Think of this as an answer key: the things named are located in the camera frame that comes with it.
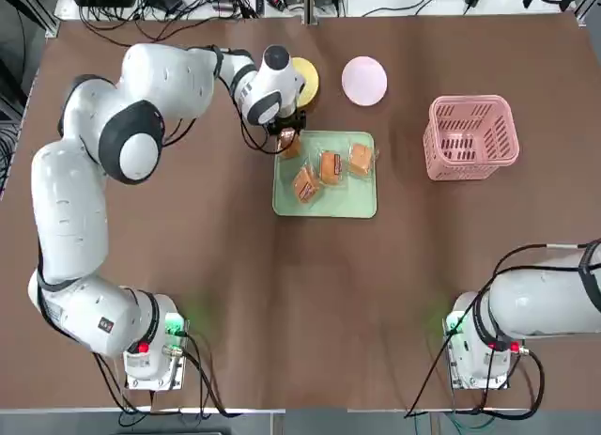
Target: paper plate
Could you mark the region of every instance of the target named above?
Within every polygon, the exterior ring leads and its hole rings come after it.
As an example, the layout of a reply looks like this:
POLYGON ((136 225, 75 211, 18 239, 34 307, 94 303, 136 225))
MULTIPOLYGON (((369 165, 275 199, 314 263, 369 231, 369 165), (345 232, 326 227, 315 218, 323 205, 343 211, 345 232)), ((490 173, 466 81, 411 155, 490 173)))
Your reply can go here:
POLYGON ((371 106, 382 100, 387 86, 386 71, 376 59, 368 56, 355 57, 342 72, 345 94, 360 106, 371 106))

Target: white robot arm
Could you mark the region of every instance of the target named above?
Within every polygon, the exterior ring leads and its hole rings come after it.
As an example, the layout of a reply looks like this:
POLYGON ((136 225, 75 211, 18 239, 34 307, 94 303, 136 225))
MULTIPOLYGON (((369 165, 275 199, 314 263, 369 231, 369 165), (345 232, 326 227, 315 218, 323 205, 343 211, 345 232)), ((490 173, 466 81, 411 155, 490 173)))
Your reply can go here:
POLYGON ((181 50, 138 44, 125 54, 119 81, 78 77, 59 122, 62 139, 32 162, 32 197, 39 233, 39 265, 28 294, 57 330, 93 352, 124 354, 139 381, 163 377, 166 296, 117 287, 97 270, 108 254, 106 176, 126 184, 157 167, 165 118, 197 118, 220 78, 246 121, 286 125, 304 84, 280 46, 263 54, 259 70, 248 52, 216 47, 181 50))
POLYGON ((447 333, 458 330, 448 351, 453 387, 504 386, 510 351, 518 351, 517 341, 601 332, 601 268, 589 267, 601 263, 598 246, 598 241, 548 244, 548 248, 580 248, 585 252, 502 273, 481 295, 467 292, 459 296, 444 323, 447 333), (467 315, 457 327, 466 310, 467 315))

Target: plastic basket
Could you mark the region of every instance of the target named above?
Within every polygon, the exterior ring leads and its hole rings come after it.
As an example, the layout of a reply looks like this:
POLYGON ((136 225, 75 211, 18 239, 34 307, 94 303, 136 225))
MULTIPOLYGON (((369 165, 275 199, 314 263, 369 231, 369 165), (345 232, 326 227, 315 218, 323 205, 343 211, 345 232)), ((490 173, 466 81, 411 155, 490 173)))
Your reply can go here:
POLYGON ((438 97, 424 133, 433 180, 486 179, 519 154, 511 108, 497 95, 438 97))

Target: food package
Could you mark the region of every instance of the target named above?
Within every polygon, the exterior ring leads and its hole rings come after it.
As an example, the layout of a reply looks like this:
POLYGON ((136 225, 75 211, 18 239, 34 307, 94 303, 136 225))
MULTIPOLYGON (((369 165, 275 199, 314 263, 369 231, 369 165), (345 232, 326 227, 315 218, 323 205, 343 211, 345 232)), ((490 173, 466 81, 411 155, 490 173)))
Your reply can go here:
POLYGON ((284 160, 296 158, 301 155, 302 143, 294 129, 285 129, 278 136, 278 150, 282 150, 280 157, 284 160))
POLYGON ((292 182, 294 195, 303 204, 313 202, 319 191, 319 180, 313 167, 309 163, 305 163, 299 170, 299 173, 292 182))
POLYGON ((345 158, 338 151, 323 150, 319 153, 319 179, 330 186, 345 182, 345 158))
POLYGON ((348 155, 348 169, 357 177, 369 177, 374 169, 377 153, 363 144, 350 146, 348 155))

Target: table surface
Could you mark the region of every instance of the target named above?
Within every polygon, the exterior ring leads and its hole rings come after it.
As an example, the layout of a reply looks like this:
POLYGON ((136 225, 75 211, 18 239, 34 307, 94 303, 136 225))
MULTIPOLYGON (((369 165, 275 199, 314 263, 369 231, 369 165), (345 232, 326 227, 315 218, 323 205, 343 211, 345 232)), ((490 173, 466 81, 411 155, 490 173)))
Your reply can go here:
MULTIPOLYGON (((142 40, 134 26, 115 36, 142 40)), ((209 338, 227 407, 405 409, 440 346, 441 319, 460 292, 485 282, 499 257, 527 242, 599 237, 601 75, 571 15, 331 19, 317 27, 218 21, 170 42, 246 48, 255 58, 272 43, 285 45, 320 74, 308 129, 370 132, 380 152, 373 219, 278 217, 272 158, 245 147, 219 88, 151 180, 109 181, 103 276, 175 300, 209 338), (340 84, 346 62, 362 54, 388 72, 387 95, 371 108, 354 106, 340 84), (513 108, 516 164, 480 182, 430 181, 422 146, 430 103, 487 93, 513 108)), ((73 77, 116 80, 123 53, 75 22, 62 23, 46 45, 0 205, 0 408, 113 407, 90 353, 44 323, 26 285, 37 262, 32 157, 57 139, 73 77)), ((545 408, 601 408, 598 338, 530 347, 547 371, 545 408)), ((198 406, 190 371, 184 390, 160 395, 158 406, 198 406)), ((512 390, 491 393, 489 405, 528 407, 517 377, 512 390)), ((456 404, 478 399, 464 392, 456 404)), ((452 406, 440 362, 419 407, 452 406)))
MULTIPOLYGON (((193 0, 183 0, 184 5, 189 5, 193 0)), ((414 15, 423 0, 344 0, 344 6, 341 8, 341 15, 347 17, 361 17, 363 14, 376 8, 392 8, 393 10, 383 9, 370 14, 374 17, 396 17, 414 15), (408 8, 407 10, 398 10, 399 8, 408 8)), ((301 10, 297 10, 301 5, 291 5, 292 10, 280 12, 270 5, 265 5, 265 17, 292 17, 300 16, 301 10)), ((432 0, 420 10, 420 15, 461 15, 466 8, 465 0, 432 0)), ((132 8, 126 8, 122 16, 128 17, 132 8)), ((524 8, 522 0, 480 0, 476 8, 471 8, 467 15, 501 15, 501 14, 547 14, 560 12, 557 5, 549 5, 540 0, 533 0, 529 8, 524 8)), ((84 17, 89 17, 87 9, 83 11, 84 17)), ((316 8, 316 14, 319 17, 336 17, 334 6, 325 8, 316 8)), ((79 20, 79 7, 74 0, 58 0, 54 9, 54 15, 61 20, 79 20)), ((153 16, 162 20, 164 12, 155 9, 153 13, 148 12, 146 18, 154 20, 153 16)), ((219 16, 218 11, 211 5, 203 5, 193 11, 190 20, 204 20, 209 17, 219 16)))

